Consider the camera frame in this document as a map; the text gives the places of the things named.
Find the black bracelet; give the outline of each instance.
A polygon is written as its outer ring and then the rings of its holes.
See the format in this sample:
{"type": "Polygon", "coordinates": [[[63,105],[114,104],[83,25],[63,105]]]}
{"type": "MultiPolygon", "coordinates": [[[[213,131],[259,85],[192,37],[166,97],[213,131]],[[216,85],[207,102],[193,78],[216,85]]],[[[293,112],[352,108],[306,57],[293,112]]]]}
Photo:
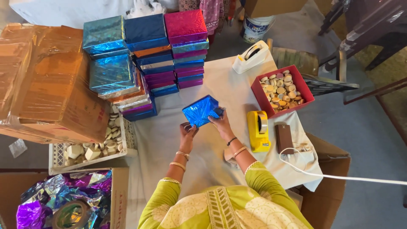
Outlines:
{"type": "Polygon", "coordinates": [[[233,140],[235,140],[235,139],[237,139],[237,138],[236,138],[236,137],[232,138],[232,139],[227,143],[227,146],[230,146],[230,143],[231,143],[233,140]]]}

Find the white cable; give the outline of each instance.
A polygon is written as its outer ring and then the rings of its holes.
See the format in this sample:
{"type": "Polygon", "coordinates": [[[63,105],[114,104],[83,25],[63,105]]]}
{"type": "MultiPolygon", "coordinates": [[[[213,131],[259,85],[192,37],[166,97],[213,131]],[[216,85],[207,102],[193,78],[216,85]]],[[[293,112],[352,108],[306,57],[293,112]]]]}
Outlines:
{"type": "Polygon", "coordinates": [[[320,177],[327,177],[327,178],[334,178],[334,179],[341,179],[341,180],[369,181],[369,182],[377,182],[377,183],[385,183],[385,184],[407,185],[407,182],[406,182],[406,181],[391,181],[391,180],[381,180],[381,179],[372,179],[372,178],[360,178],[360,177],[348,177],[348,176],[332,176],[332,175],[315,174],[315,173],[306,172],[306,171],[304,171],[304,170],[301,170],[301,169],[297,168],[297,167],[294,166],[293,164],[291,164],[291,163],[289,163],[289,162],[287,162],[287,161],[284,161],[284,160],[281,158],[281,154],[282,154],[285,150],[289,150],[289,149],[295,150],[295,151],[297,151],[297,152],[300,154],[300,152],[299,152],[297,149],[295,149],[295,148],[286,148],[286,149],[284,149],[284,150],[282,150],[282,151],[280,152],[280,154],[279,154],[280,160],[281,160],[282,162],[284,162],[284,163],[290,165],[291,167],[297,169],[298,171],[303,172],[303,173],[308,174],[308,175],[320,176],[320,177]]]}

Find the white bucket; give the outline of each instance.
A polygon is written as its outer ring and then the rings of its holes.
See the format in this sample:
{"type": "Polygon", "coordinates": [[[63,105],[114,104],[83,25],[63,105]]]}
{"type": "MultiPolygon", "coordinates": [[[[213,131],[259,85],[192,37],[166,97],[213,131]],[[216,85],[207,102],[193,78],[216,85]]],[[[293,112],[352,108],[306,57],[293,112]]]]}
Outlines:
{"type": "Polygon", "coordinates": [[[274,23],[275,20],[275,15],[262,18],[250,18],[245,15],[241,36],[247,43],[257,43],[263,39],[264,34],[269,30],[272,26],[271,23],[274,23]]]}

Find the red paper box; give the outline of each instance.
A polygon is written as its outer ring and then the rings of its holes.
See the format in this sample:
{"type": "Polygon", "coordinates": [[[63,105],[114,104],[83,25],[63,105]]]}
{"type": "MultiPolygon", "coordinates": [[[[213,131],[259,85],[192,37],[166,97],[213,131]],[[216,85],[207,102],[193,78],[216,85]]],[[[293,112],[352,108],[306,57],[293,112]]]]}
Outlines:
{"type": "Polygon", "coordinates": [[[283,114],[287,114],[289,112],[299,110],[305,106],[307,106],[310,102],[314,101],[314,96],[312,95],[311,91],[308,88],[308,85],[305,83],[304,79],[302,78],[300,72],[298,69],[295,67],[295,65],[291,65],[282,69],[278,69],[276,71],[272,71],[263,75],[259,75],[253,82],[252,86],[252,91],[254,93],[254,96],[256,97],[256,100],[258,104],[260,105],[261,110],[265,111],[267,113],[267,118],[275,118],[278,116],[281,116],[283,114]],[[261,87],[260,84],[260,79],[264,77],[270,77],[274,74],[282,73],[286,70],[290,71],[290,74],[292,75],[292,80],[293,84],[295,85],[297,91],[301,93],[301,97],[304,99],[305,103],[300,104],[294,108],[289,108],[286,110],[282,110],[278,112],[277,114],[274,112],[274,109],[271,107],[270,101],[267,99],[266,94],[263,91],[263,88],[261,87]]]}

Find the lime green top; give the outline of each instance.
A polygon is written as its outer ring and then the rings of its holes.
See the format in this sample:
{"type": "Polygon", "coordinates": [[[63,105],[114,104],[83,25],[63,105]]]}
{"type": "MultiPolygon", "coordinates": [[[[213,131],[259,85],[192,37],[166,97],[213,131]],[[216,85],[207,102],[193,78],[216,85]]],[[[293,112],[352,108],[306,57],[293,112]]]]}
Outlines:
{"type": "Polygon", "coordinates": [[[312,228],[261,162],[248,167],[245,179],[248,187],[216,186],[178,201],[181,184],[166,177],[158,182],[138,228],[312,228]]]}

